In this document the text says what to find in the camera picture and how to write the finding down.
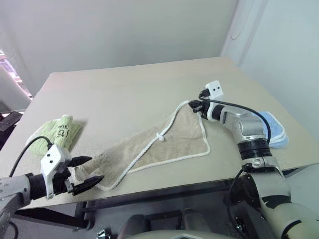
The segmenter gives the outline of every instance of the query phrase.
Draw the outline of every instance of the green towel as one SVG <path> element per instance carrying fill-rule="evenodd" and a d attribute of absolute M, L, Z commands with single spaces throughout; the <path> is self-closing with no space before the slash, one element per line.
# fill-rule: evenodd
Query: green towel
<path fill-rule="evenodd" d="M 63 115 L 61 119 L 55 119 L 44 123 L 26 142 L 28 144 L 32 139 L 40 135 L 47 137 L 52 143 L 69 149 L 74 137 L 81 128 L 81 124 L 73 122 L 72 116 Z M 44 139 L 38 139 L 29 150 L 35 156 L 44 156 L 47 152 L 47 142 Z"/>

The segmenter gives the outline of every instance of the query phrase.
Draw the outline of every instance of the beige towel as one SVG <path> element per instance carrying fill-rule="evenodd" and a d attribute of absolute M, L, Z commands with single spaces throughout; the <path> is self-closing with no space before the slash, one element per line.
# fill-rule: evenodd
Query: beige towel
<path fill-rule="evenodd" d="M 110 191 L 129 170 L 134 173 L 161 164 L 208 155 L 210 147 L 201 117 L 194 114 L 187 103 L 181 103 L 164 121 L 124 139 L 76 167 L 75 178 L 83 181 L 94 175 L 104 175 L 97 187 Z"/>

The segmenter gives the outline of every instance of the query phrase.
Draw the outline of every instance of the blue cloth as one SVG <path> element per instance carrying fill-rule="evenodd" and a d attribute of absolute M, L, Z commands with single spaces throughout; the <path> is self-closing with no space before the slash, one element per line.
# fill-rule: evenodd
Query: blue cloth
<path fill-rule="evenodd" d="M 268 122 L 271 130 L 271 138 L 269 146 L 272 148 L 284 148 L 289 142 L 288 136 L 286 134 L 285 128 L 280 124 L 280 122 L 269 112 L 260 111 L 260 113 Z M 266 124 L 263 122 L 264 134 L 268 136 Z"/>

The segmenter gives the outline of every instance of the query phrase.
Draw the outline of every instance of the table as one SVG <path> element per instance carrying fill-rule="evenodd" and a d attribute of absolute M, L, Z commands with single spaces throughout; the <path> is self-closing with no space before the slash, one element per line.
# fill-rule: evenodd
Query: table
<path fill-rule="evenodd" d="M 214 80 L 221 83 L 225 101 L 269 111 L 283 124 L 290 142 L 284 149 L 272 149 L 281 169 L 318 163 L 318 141 L 260 83 L 249 79 L 230 59 L 215 57 L 50 74 L 0 151 L 0 177 L 8 176 L 28 137 L 48 120 L 67 114 L 82 122 L 83 130 L 71 154 L 93 156 L 166 118 L 182 101 L 197 99 L 205 84 Z M 205 120 L 204 126 L 212 149 L 208 156 L 127 175 L 111 192 L 94 188 L 75 197 L 61 194 L 49 201 L 33 201 L 26 208 L 233 178 L 240 169 L 240 156 L 231 133 L 217 122 Z M 27 152 L 15 175 L 40 173 L 39 161 Z"/>

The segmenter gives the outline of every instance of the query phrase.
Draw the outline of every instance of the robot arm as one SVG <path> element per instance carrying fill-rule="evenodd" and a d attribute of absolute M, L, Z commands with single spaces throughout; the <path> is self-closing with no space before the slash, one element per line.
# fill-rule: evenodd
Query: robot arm
<path fill-rule="evenodd" d="M 51 199 L 65 192 L 75 196 L 98 184 L 103 176 L 89 178 L 79 185 L 70 183 L 68 179 L 71 176 L 68 167 L 81 165 L 90 159 L 86 156 L 71 158 L 66 149 L 54 144 L 41 159 L 41 174 L 0 178 L 0 239 L 4 237 L 11 216 L 29 205 L 31 200 Z"/>
<path fill-rule="evenodd" d="M 223 98 L 218 81 L 206 85 L 201 96 L 220 102 Z M 249 111 L 210 101 L 191 101 L 193 111 L 204 119 L 219 121 L 229 129 L 238 146 L 242 170 L 245 172 L 230 195 L 232 202 L 246 201 L 258 209 L 272 228 L 276 238 L 319 238 L 316 215 L 300 204 L 291 202 L 291 190 L 272 156 L 263 124 Z"/>

